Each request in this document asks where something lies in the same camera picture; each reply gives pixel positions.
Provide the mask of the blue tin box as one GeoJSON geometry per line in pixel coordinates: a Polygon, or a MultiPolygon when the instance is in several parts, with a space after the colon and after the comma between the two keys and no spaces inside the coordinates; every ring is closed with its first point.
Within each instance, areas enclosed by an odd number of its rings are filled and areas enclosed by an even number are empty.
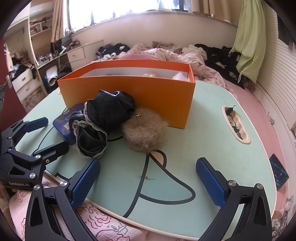
{"type": "Polygon", "coordinates": [[[53,126],[56,131],[60,134],[62,139],[68,144],[73,145],[76,142],[74,133],[70,131],[69,120],[72,114],[83,111],[83,104],[76,104],[71,108],[65,110],[60,116],[53,120],[53,126]]]}

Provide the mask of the black lace-trimmed cloth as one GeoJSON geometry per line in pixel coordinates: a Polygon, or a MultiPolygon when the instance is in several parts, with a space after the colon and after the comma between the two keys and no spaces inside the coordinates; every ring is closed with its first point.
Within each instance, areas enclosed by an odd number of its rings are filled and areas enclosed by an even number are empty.
{"type": "Polygon", "coordinates": [[[134,112],[135,100],[128,93],[99,90],[95,98],[85,102],[83,111],[72,114],[69,120],[79,155],[101,157],[107,148],[109,134],[119,129],[134,112]]]}

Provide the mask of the brown furry pouch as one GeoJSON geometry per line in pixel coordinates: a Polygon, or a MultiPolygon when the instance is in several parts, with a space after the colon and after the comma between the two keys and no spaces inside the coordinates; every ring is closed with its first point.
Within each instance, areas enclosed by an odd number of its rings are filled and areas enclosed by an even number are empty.
{"type": "Polygon", "coordinates": [[[148,108],[137,108],[121,128],[131,149],[149,153],[165,144],[168,127],[159,114],[148,108]]]}

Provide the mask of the cartoon head figurine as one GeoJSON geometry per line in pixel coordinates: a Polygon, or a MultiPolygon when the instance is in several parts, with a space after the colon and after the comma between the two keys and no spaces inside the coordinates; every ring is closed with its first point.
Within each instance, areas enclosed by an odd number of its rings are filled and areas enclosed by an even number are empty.
{"type": "Polygon", "coordinates": [[[154,73],[146,73],[143,75],[144,77],[156,77],[154,73]]]}

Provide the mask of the white furry pouch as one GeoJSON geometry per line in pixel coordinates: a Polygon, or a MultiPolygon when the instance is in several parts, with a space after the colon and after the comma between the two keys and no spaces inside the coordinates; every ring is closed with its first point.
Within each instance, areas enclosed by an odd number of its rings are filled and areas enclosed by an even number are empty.
{"type": "Polygon", "coordinates": [[[176,75],[173,76],[172,79],[189,82],[189,77],[182,72],[178,72],[176,75]]]}

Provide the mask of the dark red door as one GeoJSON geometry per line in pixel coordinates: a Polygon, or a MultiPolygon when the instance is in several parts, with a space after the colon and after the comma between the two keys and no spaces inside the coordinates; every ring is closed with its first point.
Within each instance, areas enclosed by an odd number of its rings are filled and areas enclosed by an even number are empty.
{"type": "MultiPolygon", "coordinates": [[[[1,39],[1,85],[5,84],[8,69],[6,66],[6,57],[4,55],[4,41],[1,39]]],[[[14,88],[5,85],[4,105],[1,111],[1,130],[4,131],[12,124],[22,120],[26,116],[23,105],[21,104],[14,88]]]]}

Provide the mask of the white drawer desk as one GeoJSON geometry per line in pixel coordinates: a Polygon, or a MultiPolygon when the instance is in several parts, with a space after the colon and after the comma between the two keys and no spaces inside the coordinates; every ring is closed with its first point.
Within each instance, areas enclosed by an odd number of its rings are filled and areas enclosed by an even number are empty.
{"type": "Polygon", "coordinates": [[[31,111],[47,94],[58,88],[57,81],[95,60],[103,40],[89,42],[54,58],[47,59],[35,68],[33,65],[14,66],[11,73],[12,86],[25,111],[31,111]]]}

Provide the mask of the smartphone on bed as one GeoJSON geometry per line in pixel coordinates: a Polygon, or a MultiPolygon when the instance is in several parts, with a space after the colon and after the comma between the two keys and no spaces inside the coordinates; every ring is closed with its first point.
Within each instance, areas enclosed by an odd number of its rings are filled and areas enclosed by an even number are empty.
{"type": "Polygon", "coordinates": [[[273,170],[276,189],[280,190],[289,179],[288,173],[275,154],[271,155],[269,161],[273,170]]]}

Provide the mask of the green cartoon lap table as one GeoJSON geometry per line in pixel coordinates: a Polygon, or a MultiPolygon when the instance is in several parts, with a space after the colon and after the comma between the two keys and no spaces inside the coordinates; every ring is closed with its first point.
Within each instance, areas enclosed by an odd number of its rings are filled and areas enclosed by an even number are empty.
{"type": "Polygon", "coordinates": [[[186,127],[168,128],[157,151],[108,144],[78,213],[98,240],[198,240],[219,211],[196,173],[200,157],[241,186],[262,184],[274,212],[273,172],[251,121],[227,90],[198,81],[186,127]]]}

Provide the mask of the beige curtain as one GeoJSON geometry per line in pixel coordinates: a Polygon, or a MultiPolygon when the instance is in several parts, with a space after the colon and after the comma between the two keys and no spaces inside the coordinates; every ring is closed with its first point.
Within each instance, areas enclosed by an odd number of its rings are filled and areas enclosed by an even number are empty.
{"type": "Polygon", "coordinates": [[[51,42],[55,43],[65,37],[68,30],[67,1],[53,1],[53,21],[51,42]]]}

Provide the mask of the pink floral blanket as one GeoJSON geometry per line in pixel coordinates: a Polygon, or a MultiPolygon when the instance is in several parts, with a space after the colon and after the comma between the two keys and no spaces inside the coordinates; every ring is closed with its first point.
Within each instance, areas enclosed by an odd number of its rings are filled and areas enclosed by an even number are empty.
{"type": "Polygon", "coordinates": [[[237,97],[234,91],[227,86],[220,73],[208,66],[201,54],[199,53],[183,53],[177,54],[172,51],[163,48],[151,48],[149,49],[144,44],[134,45],[127,53],[120,54],[119,59],[149,59],[149,60],[161,60],[171,61],[178,63],[185,63],[191,66],[192,72],[196,80],[209,82],[211,84],[218,85],[227,91],[229,91],[234,97],[237,97]]]}

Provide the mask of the black clothes pile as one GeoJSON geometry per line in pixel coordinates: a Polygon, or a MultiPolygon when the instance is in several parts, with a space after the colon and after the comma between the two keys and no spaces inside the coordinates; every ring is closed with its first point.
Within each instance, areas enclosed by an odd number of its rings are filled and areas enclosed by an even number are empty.
{"type": "Polygon", "coordinates": [[[221,49],[216,47],[208,47],[203,44],[195,44],[195,47],[202,48],[207,54],[207,60],[205,60],[205,65],[216,70],[220,75],[229,82],[238,85],[242,89],[249,88],[248,78],[241,76],[240,81],[238,81],[240,73],[237,71],[237,58],[240,57],[240,53],[233,52],[229,55],[231,48],[223,46],[221,49]]]}

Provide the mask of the green hanging garment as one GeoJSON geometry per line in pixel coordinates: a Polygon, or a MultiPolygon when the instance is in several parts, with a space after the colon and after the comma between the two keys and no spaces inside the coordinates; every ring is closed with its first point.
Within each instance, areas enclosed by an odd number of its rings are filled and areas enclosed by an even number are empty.
{"type": "Polygon", "coordinates": [[[266,24],[262,1],[243,1],[236,38],[231,52],[240,53],[236,69],[252,82],[262,66],[266,51],[266,24]]]}

